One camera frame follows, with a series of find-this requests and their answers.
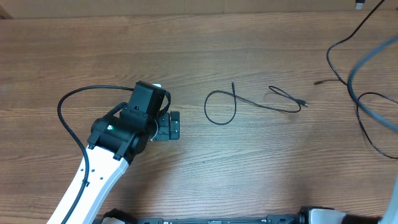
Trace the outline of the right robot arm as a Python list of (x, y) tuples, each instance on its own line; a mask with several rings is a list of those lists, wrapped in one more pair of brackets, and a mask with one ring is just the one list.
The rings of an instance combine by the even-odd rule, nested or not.
[(352, 215), (326, 207), (302, 207), (298, 223), (304, 224), (397, 224), (397, 180), (392, 197), (382, 217)]

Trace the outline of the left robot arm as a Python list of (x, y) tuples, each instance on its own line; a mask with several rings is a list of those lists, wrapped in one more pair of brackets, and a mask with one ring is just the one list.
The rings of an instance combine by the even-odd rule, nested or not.
[(49, 223), (139, 223), (130, 214), (112, 209), (96, 216), (115, 183), (144, 151), (148, 142), (178, 140), (180, 113), (169, 111), (170, 93), (161, 85), (138, 81), (130, 88), (128, 102), (121, 102), (95, 120), (84, 146), (62, 116), (64, 95), (57, 114), (64, 128), (78, 144), (83, 158)]

